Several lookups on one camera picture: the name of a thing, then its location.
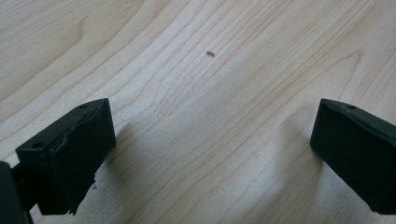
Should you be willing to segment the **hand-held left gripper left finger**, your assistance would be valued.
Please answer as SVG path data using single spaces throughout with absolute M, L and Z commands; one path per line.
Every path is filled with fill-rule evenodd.
M 17 183 L 26 209 L 75 214 L 116 137 L 107 98 L 75 107 L 17 147 Z

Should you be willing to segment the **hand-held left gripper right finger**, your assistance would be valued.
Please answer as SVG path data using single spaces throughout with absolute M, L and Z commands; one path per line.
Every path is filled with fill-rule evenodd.
M 313 151 L 371 208 L 396 215 L 396 126 L 354 105 L 322 99 Z

